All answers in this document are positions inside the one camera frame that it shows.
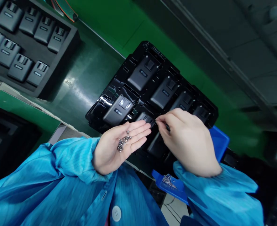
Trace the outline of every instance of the blue container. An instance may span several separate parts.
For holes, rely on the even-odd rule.
[[[218,162],[221,161],[221,158],[228,146],[229,137],[225,135],[221,130],[219,130],[216,126],[213,126],[210,130],[210,134],[213,140],[215,155]],[[164,176],[156,172],[155,170],[152,171],[152,176],[156,180],[156,185],[163,191],[167,192],[168,194],[178,198],[179,200],[183,201],[185,204],[188,204],[187,196],[184,191],[184,185],[181,180],[175,179],[171,175],[171,182],[176,188],[166,184],[163,182]]]

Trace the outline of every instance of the blue lab coat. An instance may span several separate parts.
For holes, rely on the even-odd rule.
[[[0,180],[0,225],[104,226],[110,213],[115,225],[168,225],[161,210],[134,170],[123,164],[106,176],[92,166],[99,138],[70,138],[42,144],[12,174]],[[256,183],[221,164],[212,178],[195,176],[174,163],[184,182],[193,218],[181,225],[263,225]],[[118,206],[121,219],[111,210]]]

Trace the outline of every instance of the hand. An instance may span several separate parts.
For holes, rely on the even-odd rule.
[[[106,131],[100,138],[93,153],[92,163],[95,170],[101,175],[107,175],[116,171],[122,163],[147,140],[146,136],[151,133],[151,125],[144,120],[126,122]],[[119,139],[125,136],[132,138],[124,145],[124,150],[119,152],[117,146]]]
[[[221,173],[210,132],[198,117],[176,108],[156,121],[165,144],[187,171],[202,177]]]

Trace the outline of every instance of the sleeve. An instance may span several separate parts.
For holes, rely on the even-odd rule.
[[[85,183],[108,181],[92,165],[99,138],[70,138],[53,146],[42,144],[13,173],[0,180],[0,225],[19,225],[64,176]]]
[[[180,162],[174,163],[193,218],[202,225],[264,225],[261,203],[247,194],[255,193],[257,184],[244,173],[220,165],[220,175],[204,178],[187,172]]]

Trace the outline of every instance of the green workbench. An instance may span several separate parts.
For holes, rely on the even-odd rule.
[[[160,1],[69,1],[82,22],[74,25],[82,43],[58,78],[49,100],[27,96],[64,122],[92,137],[99,134],[89,127],[85,114],[95,103],[120,65],[137,45],[148,40],[154,44],[192,84],[196,85],[219,108],[216,126],[230,137],[229,147],[238,154],[263,158],[265,137],[236,103],[250,101],[243,92],[226,95],[225,88],[235,87],[231,79],[215,81],[215,73],[225,73]]]

